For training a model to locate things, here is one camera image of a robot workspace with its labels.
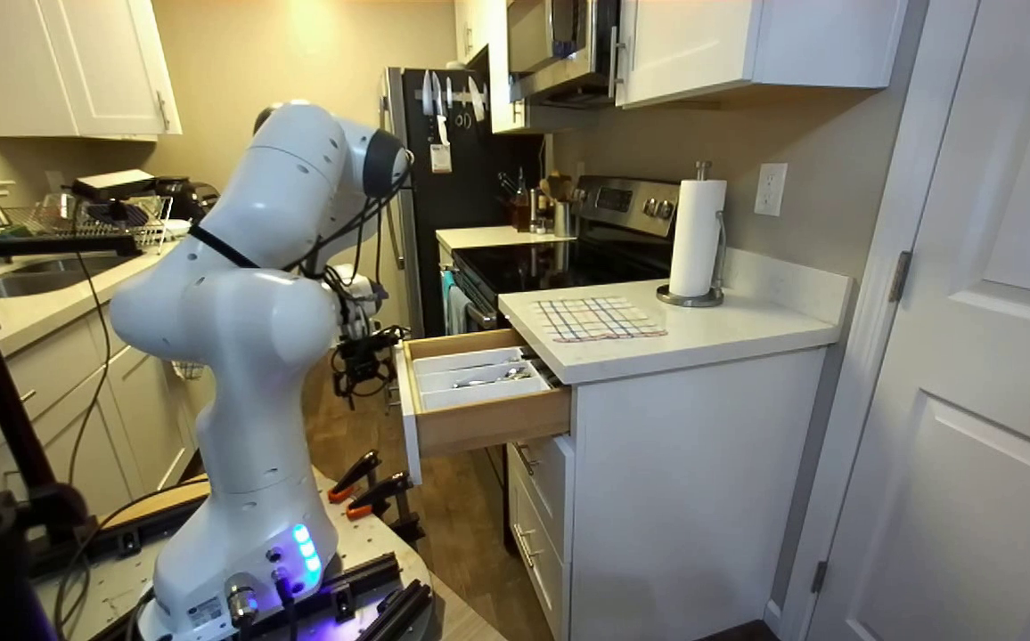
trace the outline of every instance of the sink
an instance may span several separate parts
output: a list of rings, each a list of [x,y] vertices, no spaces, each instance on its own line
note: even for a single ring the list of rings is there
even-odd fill
[[[29,258],[0,269],[0,298],[42,296],[87,282],[87,275],[111,270],[131,258]]]

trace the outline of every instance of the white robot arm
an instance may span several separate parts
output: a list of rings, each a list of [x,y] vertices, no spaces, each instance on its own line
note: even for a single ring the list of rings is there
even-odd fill
[[[124,341],[214,370],[197,445],[212,498],[164,544],[142,639],[232,639],[310,599],[335,556],[302,443],[300,390],[335,339],[335,296],[283,269],[353,241],[357,201],[388,201],[409,152],[310,102],[276,107],[218,206],[124,284]]]

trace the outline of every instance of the wooden floor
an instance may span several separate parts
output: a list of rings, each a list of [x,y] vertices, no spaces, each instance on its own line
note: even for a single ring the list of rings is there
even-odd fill
[[[379,478],[407,470],[398,405],[391,393],[347,398],[332,393],[329,368],[310,370],[307,393],[310,460],[338,478],[359,453],[379,448]],[[414,544],[433,574],[466,599],[511,641],[546,641],[550,628],[519,564],[504,544],[500,474],[489,457],[439,457],[409,493],[423,537]]]

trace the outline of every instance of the paper towel roll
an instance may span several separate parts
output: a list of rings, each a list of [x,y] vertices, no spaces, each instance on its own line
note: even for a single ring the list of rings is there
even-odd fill
[[[723,231],[727,181],[682,181],[677,231],[670,247],[670,296],[706,296]]]

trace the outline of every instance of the open drawer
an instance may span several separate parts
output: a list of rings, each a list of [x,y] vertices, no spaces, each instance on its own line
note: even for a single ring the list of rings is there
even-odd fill
[[[504,443],[531,443],[571,432],[567,390],[557,390],[538,374],[523,374],[523,383],[500,385],[508,394],[485,390],[493,374],[480,361],[511,348],[519,348],[511,327],[409,339],[397,347],[407,470],[414,483],[420,483],[423,457],[472,453]],[[464,368],[477,368],[475,370],[477,398],[443,402],[443,394],[433,393],[433,385],[445,385],[445,378],[433,374],[433,368],[443,370],[443,364],[449,370],[445,378],[461,374]]]

